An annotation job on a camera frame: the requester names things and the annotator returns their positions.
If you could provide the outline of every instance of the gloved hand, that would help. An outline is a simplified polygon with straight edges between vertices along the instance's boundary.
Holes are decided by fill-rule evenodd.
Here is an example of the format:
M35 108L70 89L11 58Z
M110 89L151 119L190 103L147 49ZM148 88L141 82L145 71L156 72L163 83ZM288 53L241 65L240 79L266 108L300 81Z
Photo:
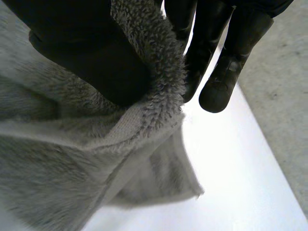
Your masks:
M150 74L110 16L110 0L3 0L31 32L33 47L111 102L129 106Z
M155 0L159 7L162 1ZM165 10L184 46L187 45L196 12L193 38L185 57L188 75L183 97L188 102L201 82L233 8L221 0L165 0ZM199 103L202 105L206 100L200 98Z

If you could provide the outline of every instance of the gray floor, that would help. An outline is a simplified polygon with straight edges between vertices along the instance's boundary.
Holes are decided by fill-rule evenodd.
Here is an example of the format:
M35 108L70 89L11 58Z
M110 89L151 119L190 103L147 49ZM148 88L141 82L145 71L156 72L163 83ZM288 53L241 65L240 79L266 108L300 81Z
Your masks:
M308 1L295 0L255 46L239 83L308 217Z

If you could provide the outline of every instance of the hand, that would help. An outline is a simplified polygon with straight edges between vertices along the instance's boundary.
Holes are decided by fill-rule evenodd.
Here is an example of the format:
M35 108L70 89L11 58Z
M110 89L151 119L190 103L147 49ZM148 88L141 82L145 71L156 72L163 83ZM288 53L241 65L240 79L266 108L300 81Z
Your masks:
M3 0L30 27L33 47L129 106L148 90L147 67L110 16L110 0Z
M155 2L159 6L162 4L162 0ZM185 57L188 76L183 97L188 102L201 82L233 8L221 0L165 0L165 10L177 38L185 47L196 12L193 38ZM207 98L199 98L199 103L202 105L205 100Z

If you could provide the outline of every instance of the gray cloth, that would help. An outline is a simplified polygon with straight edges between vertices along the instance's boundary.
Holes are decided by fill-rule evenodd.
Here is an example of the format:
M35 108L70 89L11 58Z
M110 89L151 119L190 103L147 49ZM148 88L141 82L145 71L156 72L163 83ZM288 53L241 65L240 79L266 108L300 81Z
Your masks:
M180 46L152 1L112 4L153 79L128 109L37 53L0 2L0 200L26 225L79 231L103 205L203 193L182 142Z

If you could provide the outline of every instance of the gray fleece fabric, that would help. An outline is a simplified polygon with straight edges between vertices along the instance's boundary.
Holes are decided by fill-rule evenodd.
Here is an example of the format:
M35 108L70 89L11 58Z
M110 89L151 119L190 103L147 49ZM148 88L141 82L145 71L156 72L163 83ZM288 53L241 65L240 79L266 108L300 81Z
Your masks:
M0 2L0 200L38 231L79 231L104 205L203 193L181 135L181 47L153 0L113 0L112 16L149 66L130 108L47 60Z

